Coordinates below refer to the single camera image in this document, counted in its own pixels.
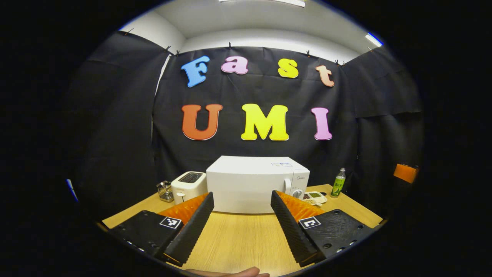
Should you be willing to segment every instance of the table surface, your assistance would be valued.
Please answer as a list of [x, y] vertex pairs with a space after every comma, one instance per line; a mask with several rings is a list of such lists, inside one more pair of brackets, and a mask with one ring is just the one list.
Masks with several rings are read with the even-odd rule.
[[[331, 198], [329, 184], [307, 187], [307, 191], [326, 192], [328, 199], [320, 208], [324, 211], [341, 209], [368, 227], [374, 228], [383, 219], [340, 193]], [[104, 219], [113, 228], [142, 210], [161, 212], [174, 205], [174, 201], [161, 201], [155, 193], [141, 202]], [[299, 269], [287, 239], [275, 214], [233, 214], [213, 211], [200, 238], [181, 269], [236, 273], [256, 266], [260, 273], [271, 277], [285, 275]]]

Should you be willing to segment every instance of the orange letter u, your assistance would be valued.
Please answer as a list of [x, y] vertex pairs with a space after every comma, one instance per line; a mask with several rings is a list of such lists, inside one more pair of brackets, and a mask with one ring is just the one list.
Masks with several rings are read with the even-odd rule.
[[183, 111], [183, 134], [193, 140], [207, 140], [212, 138], [217, 133], [218, 127], [218, 112], [222, 110], [222, 105], [210, 104], [205, 107], [209, 111], [209, 125], [203, 130], [196, 129], [196, 116], [201, 110], [200, 105], [184, 105]]

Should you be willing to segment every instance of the black backdrop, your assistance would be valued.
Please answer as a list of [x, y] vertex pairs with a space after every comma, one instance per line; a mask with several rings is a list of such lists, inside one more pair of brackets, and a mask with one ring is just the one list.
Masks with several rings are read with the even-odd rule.
[[152, 102], [166, 57], [124, 32], [88, 57], [71, 83], [62, 121], [64, 163], [77, 197], [104, 219], [155, 192]]
[[[208, 56], [206, 80], [192, 88], [181, 66]], [[224, 73], [225, 58], [248, 59], [248, 73]], [[297, 62], [299, 76], [279, 76], [278, 61]], [[325, 86], [315, 67], [332, 72]], [[242, 105], [258, 104], [265, 116], [273, 105], [288, 108], [287, 141], [245, 141]], [[190, 140], [181, 132], [181, 107], [198, 104], [196, 127], [208, 124], [208, 104], [220, 104], [218, 129], [209, 140]], [[315, 140], [313, 107], [329, 110], [333, 138]], [[385, 47], [344, 66], [306, 54], [261, 47], [191, 51], [169, 60], [154, 100], [154, 148], [159, 179], [173, 180], [186, 171], [205, 171], [221, 155], [288, 156], [310, 170], [308, 186], [333, 183], [341, 167], [343, 192], [374, 212], [388, 216], [411, 185], [393, 177], [396, 163], [420, 165], [423, 121], [417, 87], [410, 74]]]
[[[410, 189], [392, 176], [396, 163], [419, 165], [423, 121], [417, 88], [409, 73], [385, 48], [345, 65], [306, 54], [261, 48], [228, 47], [171, 55], [144, 38], [117, 32], [82, 65], [66, 98], [72, 126], [68, 171], [83, 203], [98, 219], [135, 204], [155, 191], [155, 183], [185, 171], [205, 171], [220, 155], [289, 156], [310, 171], [309, 186], [333, 183], [341, 167], [343, 191], [381, 216]], [[192, 88], [181, 66], [210, 57], [206, 80]], [[220, 69], [229, 56], [248, 59], [244, 75]], [[278, 60], [297, 62], [299, 76], [280, 77]], [[331, 70], [333, 87], [314, 68]], [[265, 116], [276, 104], [288, 107], [287, 141], [242, 140], [246, 113], [258, 104]], [[205, 141], [182, 133], [186, 104], [201, 105], [196, 127], [208, 124], [207, 104], [220, 104], [216, 135]], [[331, 140], [316, 140], [310, 109], [329, 110]]]

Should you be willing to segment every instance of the blue letter f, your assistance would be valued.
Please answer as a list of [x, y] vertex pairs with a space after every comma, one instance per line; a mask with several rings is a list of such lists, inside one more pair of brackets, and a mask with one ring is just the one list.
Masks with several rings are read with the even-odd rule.
[[184, 69], [186, 71], [186, 75], [188, 75], [188, 88], [196, 86], [199, 83], [205, 81], [206, 77], [200, 75], [200, 72], [207, 72], [207, 66], [204, 63], [209, 61], [209, 57], [203, 56], [181, 67], [181, 69]]

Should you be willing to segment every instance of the letter m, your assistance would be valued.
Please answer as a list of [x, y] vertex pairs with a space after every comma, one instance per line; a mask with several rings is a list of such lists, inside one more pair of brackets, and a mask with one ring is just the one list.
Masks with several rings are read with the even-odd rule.
[[255, 126], [261, 139], [266, 139], [270, 129], [272, 129], [271, 140], [289, 139], [285, 130], [285, 114], [288, 110], [286, 106], [274, 105], [267, 117], [257, 104], [245, 104], [243, 110], [246, 112], [245, 132], [241, 135], [243, 140], [256, 140], [258, 135], [254, 132]]

